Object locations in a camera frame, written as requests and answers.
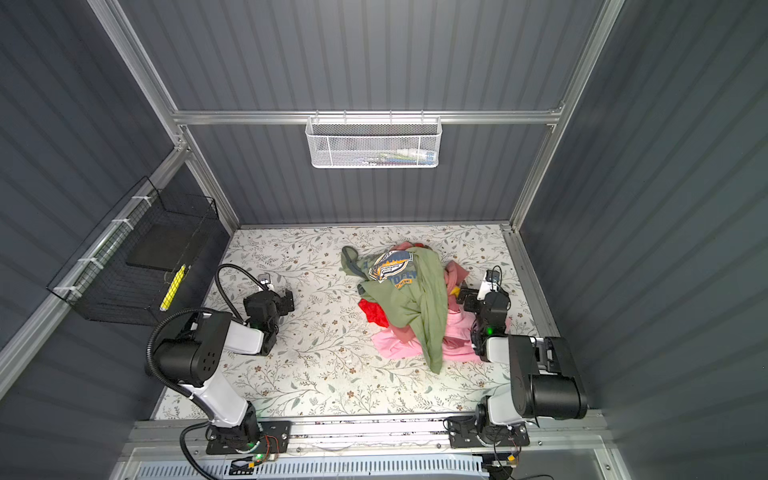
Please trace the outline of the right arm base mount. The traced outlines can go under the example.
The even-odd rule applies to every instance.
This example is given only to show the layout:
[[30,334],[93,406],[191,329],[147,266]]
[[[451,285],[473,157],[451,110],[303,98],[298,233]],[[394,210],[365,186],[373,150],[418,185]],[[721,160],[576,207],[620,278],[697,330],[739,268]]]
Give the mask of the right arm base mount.
[[475,416],[457,415],[443,420],[450,446],[453,449],[470,449],[480,447],[509,447],[522,448],[530,445],[530,439],[525,424],[481,425]]

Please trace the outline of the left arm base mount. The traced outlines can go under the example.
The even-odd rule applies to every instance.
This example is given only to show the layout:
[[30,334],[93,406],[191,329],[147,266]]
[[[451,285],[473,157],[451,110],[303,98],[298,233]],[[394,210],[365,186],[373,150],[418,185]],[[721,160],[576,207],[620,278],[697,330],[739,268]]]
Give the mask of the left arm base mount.
[[241,427],[209,427],[206,430],[208,455],[282,454],[287,451],[290,421],[259,421]]

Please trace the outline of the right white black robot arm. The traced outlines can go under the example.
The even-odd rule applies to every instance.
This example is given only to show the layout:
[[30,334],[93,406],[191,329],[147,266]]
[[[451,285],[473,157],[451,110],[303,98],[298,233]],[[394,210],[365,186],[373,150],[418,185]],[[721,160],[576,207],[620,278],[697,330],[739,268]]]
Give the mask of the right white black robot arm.
[[504,308],[509,296],[502,288],[481,293],[463,287],[457,302],[475,315],[470,330],[474,353],[485,363],[508,369],[507,384],[484,396],[474,417],[464,420],[454,434],[457,448],[527,446],[528,420],[580,420],[586,416],[587,394],[564,338],[508,334]]

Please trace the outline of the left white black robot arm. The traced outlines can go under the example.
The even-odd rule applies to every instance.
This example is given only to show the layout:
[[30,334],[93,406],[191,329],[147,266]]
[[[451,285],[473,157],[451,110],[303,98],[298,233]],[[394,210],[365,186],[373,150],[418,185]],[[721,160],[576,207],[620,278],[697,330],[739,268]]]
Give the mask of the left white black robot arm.
[[185,309],[163,320],[150,335],[145,371],[166,388],[186,397],[207,420],[208,441],[238,453],[269,446],[253,405],[225,378],[227,351],[266,356],[274,347],[280,319],[295,310],[293,293],[272,290],[245,298],[247,318],[226,311]]

